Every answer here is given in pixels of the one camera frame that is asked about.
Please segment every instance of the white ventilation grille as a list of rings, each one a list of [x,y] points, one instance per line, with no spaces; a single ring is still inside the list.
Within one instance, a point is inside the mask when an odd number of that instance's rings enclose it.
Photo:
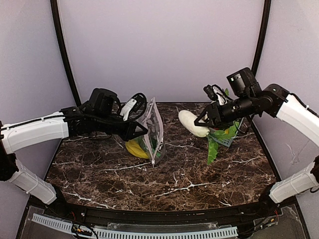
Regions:
[[[69,222],[59,221],[43,215],[33,214],[32,221],[48,228],[58,230],[67,234],[72,234],[72,224]],[[191,233],[128,233],[117,232],[105,229],[94,229],[99,239],[227,239],[238,236],[237,227],[216,229],[210,231],[191,232]]]

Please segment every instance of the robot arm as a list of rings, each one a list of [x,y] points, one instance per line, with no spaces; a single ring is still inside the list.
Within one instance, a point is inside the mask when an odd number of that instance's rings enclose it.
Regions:
[[[250,115],[261,116],[266,112],[292,125],[319,146],[319,118],[296,95],[276,84],[262,91],[249,68],[227,79],[239,98],[222,106],[218,102],[209,104],[195,120],[195,125],[216,127]],[[277,204],[316,186],[319,186],[319,157],[302,171],[269,187],[266,194],[261,195],[260,201],[270,200]]]
[[[62,109],[51,115],[17,124],[2,125],[0,121],[0,181],[13,183],[43,203],[51,204],[57,199],[58,189],[24,167],[16,159],[14,152],[40,142],[94,131],[117,134],[124,141],[146,134],[148,130],[136,121],[145,112],[146,98],[142,93],[133,98],[133,111],[137,112],[144,105],[142,113],[133,119],[128,119],[131,108],[126,110],[125,118],[119,114],[122,107],[114,92],[94,89],[90,100],[80,107]],[[114,103],[118,104],[116,114],[112,113]]]

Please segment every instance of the gray plastic basket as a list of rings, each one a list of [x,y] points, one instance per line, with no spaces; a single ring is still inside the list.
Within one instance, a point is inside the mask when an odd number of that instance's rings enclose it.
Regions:
[[[238,128],[240,128],[241,124],[243,123],[243,120],[244,120],[244,118],[241,119]],[[233,142],[233,140],[234,140],[233,138],[224,139],[224,140],[218,140],[218,139],[216,139],[216,138],[213,138],[213,139],[214,139],[217,143],[220,143],[220,144],[222,144],[222,145],[224,145],[224,146],[226,146],[226,147],[229,147],[229,146],[231,145],[231,143]]]

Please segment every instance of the black tube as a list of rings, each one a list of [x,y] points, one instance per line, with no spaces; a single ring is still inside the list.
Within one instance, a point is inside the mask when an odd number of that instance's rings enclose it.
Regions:
[[[269,19],[269,13],[270,13],[270,5],[271,5],[271,0],[265,0],[263,17],[262,17],[262,20],[261,20],[261,25],[260,25],[260,31],[259,31],[259,37],[258,37],[255,57],[254,57],[254,61],[253,61],[253,66],[251,68],[251,71],[253,72],[254,76],[257,73],[259,61],[260,61],[260,58],[261,58],[261,53],[262,53],[263,47],[264,47],[264,42],[265,42],[265,37],[266,37],[266,32],[267,32],[268,19]]]
[[[75,81],[73,78],[68,54],[67,54],[66,48],[65,48],[65,42],[64,42],[63,33],[62,33],[62,27],[61,27],[61,21],[60,21],[57,0],[51,0],[51,10],[52,10],[52,17],[53,17],[53,22],[54,22],[54,27],[55,27],[56,38],[58,40],[66,77],[68,78],[68,82],[69,82],[69,85],[70,85],[70,88],[72,91],[72,95],[73,95],[75,104],[76,104],[76,106],[80,106],[81,105],[80,96],[79,96],[78,90],[76,89],[76,85],[75,85]]]

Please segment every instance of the white wall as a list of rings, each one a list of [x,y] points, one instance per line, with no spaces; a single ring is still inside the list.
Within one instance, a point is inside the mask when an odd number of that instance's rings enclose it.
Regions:
[[[263,0],[60,0],[82,101],[94,87],[121,101],[207,101],[202,88],[251,66]]]
[[[272,1],[257,79],[262,88],[278,83],[319,112],[319,1]],[[291,126],[270,116],[255,120],[283,179],[298,172],[318,148]],[[319,238],[319,194],[298,196],[311,238]]]
[[[0,120],[14,123],[74,105],[58,50],[50,2],[0,1]],[[58,141],[17,157],[44,177]],[[28,196],[0,182],[0,238],[13,239]]]

